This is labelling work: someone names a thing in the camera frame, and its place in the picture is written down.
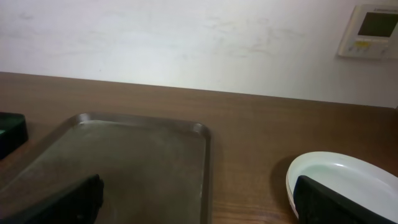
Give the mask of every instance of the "plate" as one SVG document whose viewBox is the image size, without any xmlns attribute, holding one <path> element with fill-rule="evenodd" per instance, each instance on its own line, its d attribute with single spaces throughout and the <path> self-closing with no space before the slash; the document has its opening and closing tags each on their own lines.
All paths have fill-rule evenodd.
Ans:
<svg viewBox="0 0 398 224">
<path fill-rule="evenodd" d="M 286 175 L 290 205 L 300 175 L 306 175 L 370 211 L 398 223 L 398 178 L 370 163 L 333 152 L 298 156 Z"/>
</svg>

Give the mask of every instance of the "dark screen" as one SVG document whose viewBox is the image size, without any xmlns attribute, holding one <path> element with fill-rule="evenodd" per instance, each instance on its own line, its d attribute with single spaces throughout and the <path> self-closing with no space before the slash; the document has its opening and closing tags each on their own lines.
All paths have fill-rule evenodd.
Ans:
<svg viewBox="0 0 398 224">
<path fill-rule="evenodd" d="M 398 22 L 398 14 L 366 13 L 358 35 L 390 37 Z"/>
</svg>

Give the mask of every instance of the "wood surface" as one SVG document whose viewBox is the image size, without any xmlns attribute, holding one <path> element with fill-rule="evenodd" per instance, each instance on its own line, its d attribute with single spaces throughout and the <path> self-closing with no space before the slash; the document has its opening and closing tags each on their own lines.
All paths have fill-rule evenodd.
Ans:
<svg viewBox="0 0 398 224">
<path fill-rule="evenodd" d="M 213 223 L 297 223 L 285 188 L 300 154 L 331 151 L 398 176 L 398 112 L 268 96 L 0 73 L 0 111 L 26 116 L 18 160 L 67 118 L 89 111 L 198 121 L 213 134 Z"/>
</svg>

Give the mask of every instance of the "white wall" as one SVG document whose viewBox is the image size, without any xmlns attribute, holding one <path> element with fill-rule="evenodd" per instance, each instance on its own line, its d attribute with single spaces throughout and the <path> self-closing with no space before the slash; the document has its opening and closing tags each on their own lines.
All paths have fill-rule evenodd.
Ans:
<svg viewBox="0 0 398 224">
<path fill-rule="evenodd" d="M 398 61 L 336 57 L 363 3 L 0 0 L 0 70 L 396 107 Z"/>
</svg>

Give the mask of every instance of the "wall-mounted control panel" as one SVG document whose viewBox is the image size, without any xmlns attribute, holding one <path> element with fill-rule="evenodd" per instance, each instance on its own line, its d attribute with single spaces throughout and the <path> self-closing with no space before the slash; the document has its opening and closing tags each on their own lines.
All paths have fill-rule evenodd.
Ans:
<svg viewBox="0 0 398 224">
<path fill-rule="evenodd" d="M 398 6 L 356 6 L 341 40 L 338 55 L 388 58 L 398 44 Z"/>
</svg>

